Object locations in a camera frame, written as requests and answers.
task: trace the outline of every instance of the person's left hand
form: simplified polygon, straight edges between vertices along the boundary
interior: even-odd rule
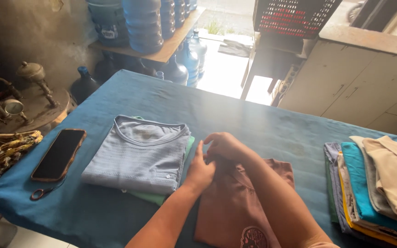
[[[212,182],[215,173],[215,162],[205,163],[206,155],[203,155],[203,141],[200,140],[196,149],[196,156],[192,159],[182,186],[190,187],[201,194]]]

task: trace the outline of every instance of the stack of folded clothes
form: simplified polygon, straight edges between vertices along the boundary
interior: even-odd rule
[[[350,139],[324,144],[331,220],[343,233],[397,247],[397,142]]]
[[[194,142],[190,135],[186,124],[116,116],[81,179],[161,205],[179,188],[184,162]]]

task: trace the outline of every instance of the black crate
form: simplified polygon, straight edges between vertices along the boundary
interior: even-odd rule
[[[342,0],[255,0],[254,30],[315,39]]]

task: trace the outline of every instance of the brown t-shirt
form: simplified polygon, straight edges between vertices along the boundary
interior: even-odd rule
[[[292,166],[264,160],[292,188]],[[218,248],[279,248],[257,194],[244,168],[217,160],[211,185],[202,193],[194,240]]]

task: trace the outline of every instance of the grey shirt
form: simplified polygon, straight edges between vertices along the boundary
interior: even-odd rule
[[[179,188],[189,136],[186,124],[116,116],[81,179],[116,189],[173,193]]]

